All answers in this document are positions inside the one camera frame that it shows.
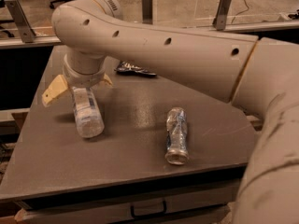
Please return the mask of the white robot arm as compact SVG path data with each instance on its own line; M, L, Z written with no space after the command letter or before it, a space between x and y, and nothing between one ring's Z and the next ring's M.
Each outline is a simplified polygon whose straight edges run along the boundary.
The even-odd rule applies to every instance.
M63 74L42 95L45 105L71 86L97 84L106 57L142 65L229 103L263 120L232 224L299 224L298 45L127 22L117 0L62 4L51 23L67 52Z

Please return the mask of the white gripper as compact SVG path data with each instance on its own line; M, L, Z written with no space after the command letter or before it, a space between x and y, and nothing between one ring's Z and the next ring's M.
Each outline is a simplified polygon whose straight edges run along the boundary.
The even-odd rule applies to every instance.
M105 57L94 59L82 54L67 53L64 56L63 74L58 75L42 94L43 106L50 106L70 87L90 88L100 82L113 86L110 77L105 74Z

